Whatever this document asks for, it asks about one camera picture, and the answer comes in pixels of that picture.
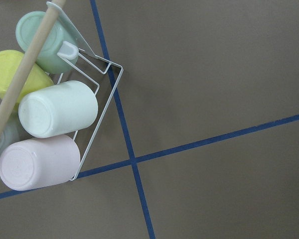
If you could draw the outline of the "white cup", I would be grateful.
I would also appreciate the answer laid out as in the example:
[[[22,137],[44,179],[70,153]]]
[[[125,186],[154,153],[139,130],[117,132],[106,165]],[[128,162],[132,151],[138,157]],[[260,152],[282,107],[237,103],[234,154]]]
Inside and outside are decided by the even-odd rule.
[[[74,80],[29,93],[18,108],[21,125],[38,138],[88,128],[97,114],[94,92],[86,84]]]

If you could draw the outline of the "grey blue cup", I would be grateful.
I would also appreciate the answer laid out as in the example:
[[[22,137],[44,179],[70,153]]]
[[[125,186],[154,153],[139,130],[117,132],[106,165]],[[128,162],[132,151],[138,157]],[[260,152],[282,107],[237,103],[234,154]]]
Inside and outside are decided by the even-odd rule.
[[[0,136],[0,155],[11,144],[18,142],[23,130],[17,113],[12,113]]]

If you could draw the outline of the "pink cup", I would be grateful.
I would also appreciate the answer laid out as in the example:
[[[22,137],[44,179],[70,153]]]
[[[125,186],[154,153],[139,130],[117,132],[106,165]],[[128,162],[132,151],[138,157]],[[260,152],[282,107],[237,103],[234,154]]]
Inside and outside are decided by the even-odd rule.
[[[62,184],[80,165],[80,151],[67,135],[32,138],[8,146],[0,156],[0,178],[9,188],[26,191]]]

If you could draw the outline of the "yellow cup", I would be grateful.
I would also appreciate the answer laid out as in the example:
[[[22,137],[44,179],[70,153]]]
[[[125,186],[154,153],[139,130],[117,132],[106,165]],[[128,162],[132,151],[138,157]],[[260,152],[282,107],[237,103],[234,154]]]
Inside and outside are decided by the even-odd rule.
[[[24,54],[16,50],[4,50],[0,51],[0,98],[2,99],[13,76],[18,69]],[[53,82],[51,78],[42,70],[38,65],[34,65],[31,69],[24,87],[17,99],[17,103],[20,103],[22,98],[34,91],[40,90],[52,86]]]

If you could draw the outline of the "mint green cup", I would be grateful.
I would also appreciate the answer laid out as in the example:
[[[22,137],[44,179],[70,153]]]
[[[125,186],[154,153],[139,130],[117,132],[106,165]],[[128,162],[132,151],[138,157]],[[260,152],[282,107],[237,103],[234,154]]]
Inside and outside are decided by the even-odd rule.
[[[27,51],[44,15],[45,13],[42,11],[33,11],[27,13],[18,21],[15,35],[23,51]],[[45,72],[61,74],[71,70],[72,67],[57,55],[64,41],[73,45],[76,44],[74,38],[57,20],[36,60],[37,65]]]

